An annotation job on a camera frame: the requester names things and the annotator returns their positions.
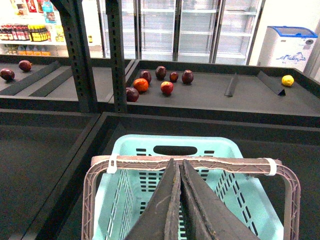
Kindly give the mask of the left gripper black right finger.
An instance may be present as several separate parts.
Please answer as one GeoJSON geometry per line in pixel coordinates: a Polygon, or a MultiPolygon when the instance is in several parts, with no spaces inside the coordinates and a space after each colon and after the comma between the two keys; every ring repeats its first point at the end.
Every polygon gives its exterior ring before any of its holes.
{"type": "Polygon", "coordinates": [[[181,208],[188,240],[257,240],[184,160],[180,165],[181,208]]]}

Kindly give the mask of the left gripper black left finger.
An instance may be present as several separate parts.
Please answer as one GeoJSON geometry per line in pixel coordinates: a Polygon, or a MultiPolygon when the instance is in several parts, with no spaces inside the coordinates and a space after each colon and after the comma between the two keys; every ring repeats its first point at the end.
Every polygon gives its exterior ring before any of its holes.
{"type": "Polygon", "coordinates": [[[125,239],[177,240],[180,196],[180,167],[171,159],[144,212],[125,239]]]}

